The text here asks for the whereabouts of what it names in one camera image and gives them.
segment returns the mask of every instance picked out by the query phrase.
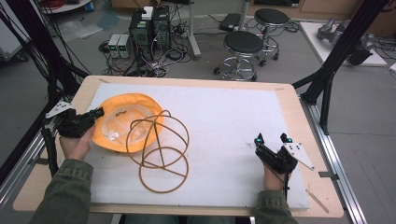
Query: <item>black stool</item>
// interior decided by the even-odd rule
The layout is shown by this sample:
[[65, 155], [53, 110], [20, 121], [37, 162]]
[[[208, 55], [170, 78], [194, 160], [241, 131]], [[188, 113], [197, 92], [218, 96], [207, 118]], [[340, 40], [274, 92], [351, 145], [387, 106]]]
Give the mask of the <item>black stool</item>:
[[235, 56], [224, 60], [215, 68], [215, 74], [235, 81], [257, 79], [256, 70], [247, 58], [256, 57], [263, 48], [262, 40], [253, 33], [235, 31], [224, 37], [224, 48]]
[[264, 43], [262, 52], [264, 52], [264, 56], [260, 61], [260, 66], [265, 66], [268, 52], [276, 50], [276, 54], [273, 57], [274, 60], [277, 60], [279, 56], [279, 45], [271, 36], [269, 36], [269, 33], [274, 31], [276, 28], [283, 27], [289, 22], [289, 17], [285, 13], [276, 9], [262, 8], [254, 13], [254, 20], [264, 27], [262, 30], [262, 42]]

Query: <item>green jacket sleeve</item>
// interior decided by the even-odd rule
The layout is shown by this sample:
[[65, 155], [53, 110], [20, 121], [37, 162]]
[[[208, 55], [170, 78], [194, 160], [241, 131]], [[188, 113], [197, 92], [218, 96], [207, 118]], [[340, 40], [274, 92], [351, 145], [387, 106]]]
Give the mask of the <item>green jacket sleeve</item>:
[[29, 223], [87, 223], [92, 172], [93, 167], [86, 162], [65, 160]]
[[277, 190], [265, 190], [259, 193], [255, 221], [258, 224], [297, 223], [291, 216], [285, 196]]

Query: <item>desk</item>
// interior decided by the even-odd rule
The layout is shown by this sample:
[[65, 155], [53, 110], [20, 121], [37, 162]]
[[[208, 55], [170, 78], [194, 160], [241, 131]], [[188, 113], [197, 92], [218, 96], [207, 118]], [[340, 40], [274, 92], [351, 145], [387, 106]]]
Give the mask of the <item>desk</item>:
[[[342, 205], [330, 178], [321, 178], [320, 171], [327, 171], [321, 158], [314, 135], [305, 118], [304, 111], [294, 88], [289, 84], [248, 83], [232, 81], [171, 79], [171, 78], [142, 78], [142, 77], [102, 77], [90, 76], [85, 78], [73, 101], [74, 108], [79, 114], [86, 112], [97, 88], [101, 83], [123, 83], [136, 85], [158, 85], [176, 87], [208, 87], [225, 89], [246, 89], [258, 91], [273, 91], [276, 93], [289, 135], [295, 142], [304, 143], [304, 148], [311, 161], [316, 166], [312, 172], [299, 164], [306, 193], [310, 202], [310, 209], [292, 210], [296, 217], [341, 217], [344, 214]], [[14, 209], [18, 211], [34, 211], [41, 202], [44, 191], [50, 182], [50, 172], [47, 166], [36, 165], [20, 194], [14, 202]], [[158, 206], [136, 204], [106, 204], [93, 203], [92, 212], [99, 213], [151, 213], [178, 215], [225, 215], [252, 216], [254, 210], [245, 207], [203, 207], [203, 206]]]

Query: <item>metal stool base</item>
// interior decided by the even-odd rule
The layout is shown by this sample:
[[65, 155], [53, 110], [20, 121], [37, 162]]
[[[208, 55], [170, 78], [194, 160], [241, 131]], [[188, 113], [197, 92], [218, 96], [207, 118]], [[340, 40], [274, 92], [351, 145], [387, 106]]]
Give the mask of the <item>metal stool base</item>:
[[221, 74], [221, 79], [229, 79], [234, 81], [256, 81], [257, 75], [253, 64], [241, 57], [231, 57], [224, 60], [219, 67], [215, 69], [215, 74]]

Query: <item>white board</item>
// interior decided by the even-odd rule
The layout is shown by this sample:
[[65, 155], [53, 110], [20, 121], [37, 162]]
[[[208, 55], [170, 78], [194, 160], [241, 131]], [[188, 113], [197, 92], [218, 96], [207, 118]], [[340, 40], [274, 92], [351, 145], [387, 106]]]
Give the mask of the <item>white board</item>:
[[[278, 150], [282, 145], [279, 136], [288, 132], [274, 91], [104, 83], [89, 109], [112, 96], [133, 92], [155, 99], [187, 126], [191, 136], [186, 153], [190, 174], [180, 189], [153, 193], [144, 188], [138, 165], [127, 154], [92, 144], [86, 160], [94, 167], [93, 203], [256, 206], [263, 167], [255, 155], [253, 140], [262, 133], [266, 145]], [[160, 186], [169, 176], [149, 178]], [[291, 208], [309, 208], [298, 168], [293, 172], [288, 196]]]
[[[309, 43], [323, 63], [326, 61], [327, 57], [329, 57], [333, 48], [333, 44], [331, 44], [329, 40], [318, 38], [318, 29], [325, 23], [300, 22], [300, 24], [303, 28], [305, 36], [309, 40]], [[373, 53], [373, 55], [367, 58], [362, 64], [360, 64], [360, 66], [379, 67], [387, 65], [387, 63], [375, 52], [375, 50], [371, 49], [370, 52]]]

